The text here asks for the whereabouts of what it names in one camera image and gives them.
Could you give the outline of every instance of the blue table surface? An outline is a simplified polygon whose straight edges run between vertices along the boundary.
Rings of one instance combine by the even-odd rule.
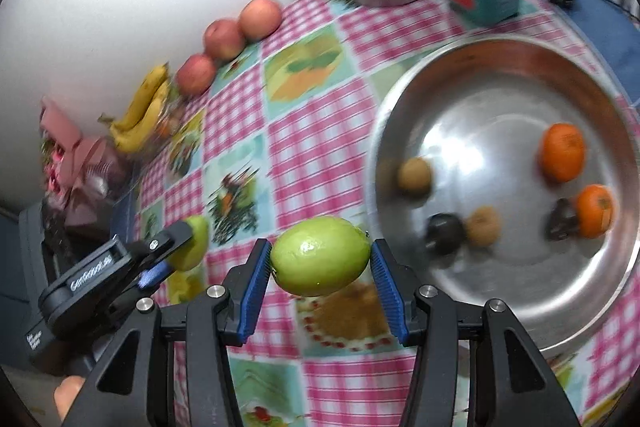
[[[635,104],[640,99],[640,32],[628,17],[603,0],[574,0],[564,12],[600,52]],[[113,209],[111,233],[133,241],[135,198],[132,192]]]

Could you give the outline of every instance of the green fruit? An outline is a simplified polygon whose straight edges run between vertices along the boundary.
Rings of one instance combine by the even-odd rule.
[[[172,268],[180,272],[195,268],[202,261],[209,246],[209,220],[206,217],[189,216],[183,221],[191,227],[193,237],[166,258]]]
[[[303,297],[329,295],[356,280],[369,262],[367,235],[346,219],[307,219],[283,233],[271,250],[276,283]]]

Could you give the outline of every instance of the pink checkered tablecloth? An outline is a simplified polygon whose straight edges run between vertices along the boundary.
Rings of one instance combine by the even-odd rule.
[[[136,233],[191,214],[209,217],[210,248],[194,272],[209,285],[244,263],[257,237],[274,239],[303,219],[337,214],[366,225],[367,139],[386,92],[419,58],[444,43],[496,33],[531,36],[563,49],[602,78],[639,128],[625,94],[607,84],[606,65],[545,0],[522,0],[521,15],[491,29],[463,21],[447,0],[379,9],[352,0],[297,0],[285,8],[276,33],[220,70],[210,92],[188,106],[184,131],[146,166]],[[287,70],[294,58],[311,51],[328,57],[313,74]],[[327,66],[329,58],[333,62]],[[308,89],[296,87],[304,82]],[[197,140],[185,160],[180,154],[187,135]],[[247,172],[256,180],[253,200],[230,223],[216,214],[217,208],[228,204],[229,183]],[[156,294],[162,305],[172,299],[171,285],[165,282]],[[295,299],[270,282],[255,334],[243,348],[229,349],[241,410],[251,415],[264,407],[284,425],[298,427],[397,426],[414,352],[375,339],[351,344],[320,339],[308,327],[317,306],[322,302]],[[554,362],[586,423],[640,364],[639,319],[636,276],[595,336]],[[176,414],[186,424],[182,344],[176,346],[175,362]],[[461,377],[455,425],[466,425],[466,385]]]

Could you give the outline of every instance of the red apple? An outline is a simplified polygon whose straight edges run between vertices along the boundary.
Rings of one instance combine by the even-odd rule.
[[[213,21],[202,37],[204,52],[211,58],[233,60],[241,54],[246,44],[238,22],[233,19]]]
[[[175,73],[175,83],[184,96],[200,96],[213,82],[218,68],[213,60],[204,53],[197,53]]]
[[[262,40],[282,23],[282,8],[274,0],[252,0],[240,12],[238,23],[249,40]]]

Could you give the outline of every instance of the yellow banana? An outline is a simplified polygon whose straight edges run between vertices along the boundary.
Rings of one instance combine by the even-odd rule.
[[[156,66],[146,74],[145,80],[133,95],[129,108],[120,120],[113,121],[112,125],[118,131],[128,131],[142,119],[146,108],[149,107],[151,99],[158,90],[158,87],[167,79],[168,64]]]
[[[111,125],[111,136],[113,136],[116,148],[120,152],[131,154],[142,149],[146,140],[156,128],[156,124],[158,124],[158,118],[162,113],[164,102],[168,95],[169,81],[166,80],[158,87],[158,90],[156,90],[146,109],[145,115],[132,129],[119,131],[115,128],[114,124]]]

